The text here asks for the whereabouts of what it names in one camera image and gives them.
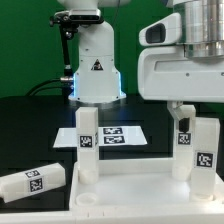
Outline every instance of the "black table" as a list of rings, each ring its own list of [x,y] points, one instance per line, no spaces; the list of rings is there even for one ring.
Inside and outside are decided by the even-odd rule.
[[[205,104],[196,104],[198,116],[218,117]],[[60,96],[6,97],[0,99],[0,176],[59,162],[67,184],[55,190],[5,204],[0,213],[68,210],[76,149],[56,150],[53,144],[61,127],[75,127],[75,111]],[[143,146],[100,147],[100,159],[171,157],[173,120],[166,102],[144,101],[130,95],[122,106],[99,110],[99,126],[140,125],[148,142]],[[217,172],[224,175],[220,140]]]

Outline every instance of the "black cable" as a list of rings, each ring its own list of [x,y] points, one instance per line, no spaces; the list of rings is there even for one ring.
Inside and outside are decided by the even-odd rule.
[[[60,79],[50,79],[50,80],[44,81],[44,82],[42,82],[42,83],[40,83],[40,84],[34,86],[29,92],[26,93],[25,96],[30,96],[30,95],[32,95],[32,93],[33,93],[34,91],[36,91],[37,89],[39,89],[39,88],[42,87],[42,86],[45,86],[45,85],[47,85],[47,84],[51,84],[51,83],[54,83],[54,82],[60,82],[60,81],[61,81]]]
[[[116,9],[116,12],[114,14],[114,19],[113,19],[113,22],[112,22],[112,27],[114,27],[115,22],[117,20],[117,15],[118,15],[118,11],[119,11],[120,5],[121,5],[121,0],[118,0],[118,2],[117,2],[117,9]]]
[[[63,87],[61,86],[54,86],[54,87],[43,87],[40,89],[37,89],[36,91],[33,92],[33,94],[31,96],[35,96],[37,93],[44,91],[44,90],[49,90],[49,89],[62,89]]]

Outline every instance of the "white block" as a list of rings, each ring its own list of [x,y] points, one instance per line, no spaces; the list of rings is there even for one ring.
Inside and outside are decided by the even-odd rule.
[[[191,195],[194,199],[213,196],[219,132],[218,119],[196,119],[194,164],[191,173]]]
[[[80,107],[76,111],[79,180],[93,184],[99,178],[98,108]]]
[[[190,179],[193,164],[193,143],[195,132],[195,108],[192,105],[183,105],[179,112],[184,117],[190,118],[189,131],[182,133],[179,131],[179,121],[174,121],[174,141],[173,141],[173,168],[172,176],[176,180],[187,181]]]
[[[0,178],[0,197],[14,201],[64,186],[65,170],[56,163]]]

